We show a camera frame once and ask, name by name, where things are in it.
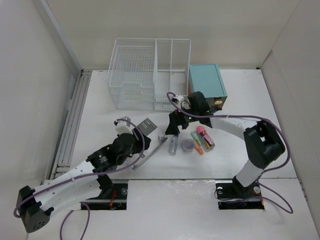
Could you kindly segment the clear bottle blue cap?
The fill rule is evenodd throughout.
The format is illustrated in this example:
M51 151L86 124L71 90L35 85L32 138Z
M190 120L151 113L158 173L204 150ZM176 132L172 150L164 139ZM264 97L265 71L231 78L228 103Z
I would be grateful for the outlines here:
M178 135L174 135L171 140L170 140L170 144L169 144L169 154L170 155L175 155L177 152L177 148L178 148L178 143L179 143L179 136Z

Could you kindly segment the round clear purple container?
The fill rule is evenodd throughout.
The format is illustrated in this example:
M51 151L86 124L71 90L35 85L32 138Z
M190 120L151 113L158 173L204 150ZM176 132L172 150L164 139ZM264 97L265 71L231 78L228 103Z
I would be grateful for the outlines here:
M195 148L195 141L193 139L184 139L181 147L184 153L190 154Z

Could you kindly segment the grey spiral setup guide booklet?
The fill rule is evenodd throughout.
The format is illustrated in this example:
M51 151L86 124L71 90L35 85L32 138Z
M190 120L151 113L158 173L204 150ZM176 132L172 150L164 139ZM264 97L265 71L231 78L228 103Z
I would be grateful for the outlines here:
M137 158L140 155L139 153L135 153L132 157L128 158L125 161L126 166L135 162L135 164L131 165L127 169L130 173L133 173L143 164L145 164L152 156L154 156L161 149L164 143L168 140L168 137L165 135L164 131L161 130L158 126L156 126L149 118L143 120L140 124L137 125L137 127L146 137L145 149L139 161L137 161Z

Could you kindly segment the pink capped marker tube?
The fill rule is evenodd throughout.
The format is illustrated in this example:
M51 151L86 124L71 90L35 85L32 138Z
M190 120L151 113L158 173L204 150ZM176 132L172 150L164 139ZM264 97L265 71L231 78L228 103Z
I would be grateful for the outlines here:
M215 142L213 139L208 135L206 129L203 126L198 126L196 128L197 134L201 137L203 144L208 150L211 150L215 147Z

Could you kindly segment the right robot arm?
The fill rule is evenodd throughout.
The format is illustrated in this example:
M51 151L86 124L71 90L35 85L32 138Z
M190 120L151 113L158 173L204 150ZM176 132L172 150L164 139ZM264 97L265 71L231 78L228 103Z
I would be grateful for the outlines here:
M200 91L184 98L168 92L167 98L175 110L169 114L166 135L179 135L190 123L222 130L244 141L248 156L241 171L232 179L231 191L243 197L264 173L265 169L289 148L280 130L270 120L253 115L222 114L222 105L210 106Z

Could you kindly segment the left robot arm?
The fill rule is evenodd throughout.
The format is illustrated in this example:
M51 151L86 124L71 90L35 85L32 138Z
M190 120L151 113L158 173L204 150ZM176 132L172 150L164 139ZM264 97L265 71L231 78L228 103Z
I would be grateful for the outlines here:
M114 184L111 173L123 171L123 163L141 156L150 147L144 134L122 133L61 176L36 187L28 185L18 191L13 212L30 234L44 227L58 212L90 198L107 198Z

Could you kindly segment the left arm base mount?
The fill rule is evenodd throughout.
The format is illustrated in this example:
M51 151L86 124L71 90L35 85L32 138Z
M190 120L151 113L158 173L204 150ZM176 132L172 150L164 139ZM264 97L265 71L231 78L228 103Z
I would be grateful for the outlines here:
M92 211L119 211L127 209L128 180L114 180L111 192L102 196L89 198L85 201Z

